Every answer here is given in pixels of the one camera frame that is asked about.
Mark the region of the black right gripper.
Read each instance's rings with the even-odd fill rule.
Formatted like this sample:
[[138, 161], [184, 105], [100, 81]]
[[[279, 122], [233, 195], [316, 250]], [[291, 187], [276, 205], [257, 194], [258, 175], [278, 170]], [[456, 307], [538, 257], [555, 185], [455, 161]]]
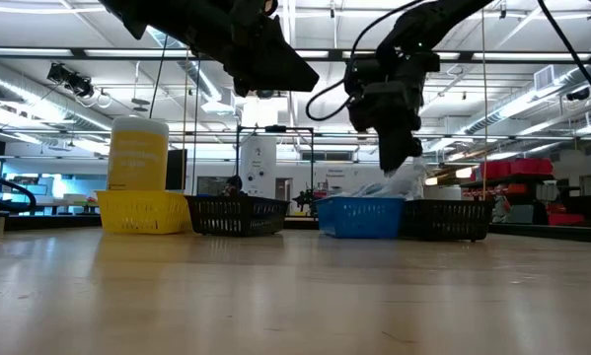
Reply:
[[439, 70], [440, 56], [433, 51], [397, 53], [384, 60], [374, 53], [356, 54], [348, 60], [343, 85], [353, 127], [359, 132], [403, 128], [379, 134], [384, 173], [422, 155], [422, 143], [412, 131], [420, 129], [426, 75]]

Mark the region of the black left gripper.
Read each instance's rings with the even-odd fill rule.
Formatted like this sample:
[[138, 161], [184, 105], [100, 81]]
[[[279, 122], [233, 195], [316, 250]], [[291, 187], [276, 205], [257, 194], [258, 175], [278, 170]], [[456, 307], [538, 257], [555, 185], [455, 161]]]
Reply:
[[284, 39], [273, 0], [207, 1], [195, 48], [220, 62], [234, 91], [312, 92], [317, 72]]

